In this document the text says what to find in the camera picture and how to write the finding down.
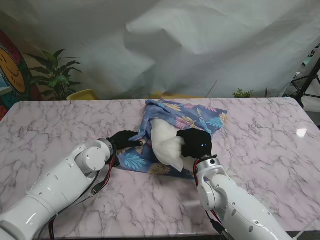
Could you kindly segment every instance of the wall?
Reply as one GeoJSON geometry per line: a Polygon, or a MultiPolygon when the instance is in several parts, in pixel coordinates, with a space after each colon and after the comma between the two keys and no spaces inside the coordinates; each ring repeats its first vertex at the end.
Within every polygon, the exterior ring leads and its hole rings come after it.
{"type": "Polygon", "coordinates": [[[3,0],[0,28],[22,52],[80,57],[78,90],[100,99],[266,87],[274,97],[320,42],[319,10],[319,0],[3,0]]]}

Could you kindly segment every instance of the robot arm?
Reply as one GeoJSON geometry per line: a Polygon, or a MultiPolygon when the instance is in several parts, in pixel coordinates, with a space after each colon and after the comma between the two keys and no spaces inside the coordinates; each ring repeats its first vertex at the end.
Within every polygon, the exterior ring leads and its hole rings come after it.
{"type": "MultiPolygon", "coordinates": [[[[90,189],[117,149],[142,144],[140,141],[129,141],[136,134],[121,131],[111,138],[99,139],[90,146],[77,146],[57,166],[42,175],[26,196],[0,215],[0,240],[33,239],[54,216],[81,200],[80,197],[90,189]]],[[[96,187],[99,191],[104,183],[98,183],[96,187]]]]}
{"type": "Polygon", "coordinates": [[[199,159],[194,178],[203,208],[216,215],[214,228],[234,240],[291,240],[268,209],[226,174],[212,151],[209,133],[190,128],[177,133],[184,140],[181,154],[199,159]]]}
{"type": "Polygon", "coordinates": [[[203,208],[216,213],[231,239],[292,240],[261,202],[237,186],[215,156],[202,158],[196,172],[203,208]]]}

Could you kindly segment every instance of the circular joint cap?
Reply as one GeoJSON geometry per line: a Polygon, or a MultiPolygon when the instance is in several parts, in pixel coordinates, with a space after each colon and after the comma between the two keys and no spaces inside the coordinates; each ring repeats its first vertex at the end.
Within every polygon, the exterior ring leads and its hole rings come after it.
{"type": "Polygon", "coordinates": [[[98,147],[90,147],[86,149],[82,155],[84,167],[89,172],[100,171],[105,166],[106,156],[98,147]]]}
{"type": "Polygon", "coordinates": [[[208,183],[199,183],[198,185],[198,194],[200,198],[200,202],[203,208],[206,211],[210,211],[215,209],[216,207],[216,199],[213,193],[212,188],[208,183]]]}

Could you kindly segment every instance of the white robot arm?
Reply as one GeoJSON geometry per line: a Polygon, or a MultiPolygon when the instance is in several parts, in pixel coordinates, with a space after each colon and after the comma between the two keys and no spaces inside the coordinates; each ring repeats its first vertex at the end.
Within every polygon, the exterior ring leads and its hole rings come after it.
{"type": "Polygon", "coordinates": [[[76,147],[44,174],[27,195],[0,215],[0,240],[31,240],[49,220],[88,189],[114,153],[106,139],[76,147]]]}
{"type": "Polygon", "coordinates": [[[201,204],[216,213],[228,239],[292,240],[269,210],[226,174],[216,156],[203,157],[195,167],[201,204]]]}

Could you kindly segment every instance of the potted plant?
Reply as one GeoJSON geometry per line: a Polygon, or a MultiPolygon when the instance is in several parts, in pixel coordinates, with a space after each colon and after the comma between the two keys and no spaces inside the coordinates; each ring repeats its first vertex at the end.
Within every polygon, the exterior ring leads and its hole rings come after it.
{"type": "Polygon", "coordinates": [[[82,73],[75,67],[71,67],[72,65],[80,64],[80,62],[73,60],[69,61],[66,65],[60,65],[59,61],[61,59],[76,59],[76,57],[59,57],[59,55],[64,51],[64,49],[56,51],[54,54],[50,54],[43,50],[41,51],[46,57],[46,59],[26,53],[30,57],[37,60],[41,65],[43,65],[39,67],[30,68],[30,70],[45,75],[33,76],[30,84],[37,84],[39,86],[46,86],[50,88],[50,90],[46,90],[41,93],[44,96],[53,95],[53,97],[51,97],[49,101],[66,100],[69,95],[74,94],[76,92],[70,87],[77,84],[81,84],[81,82],[71,81],[71,75],[69,75],[69,72],[71,70],[75,70],[82,73]]]}
{"type": "Polygon", "coordinates": [[[232,95],[235,98],[251,98],[253,90],[244,92],[242,89],[238,89],[238,91],[233,92],[232,95]]]}

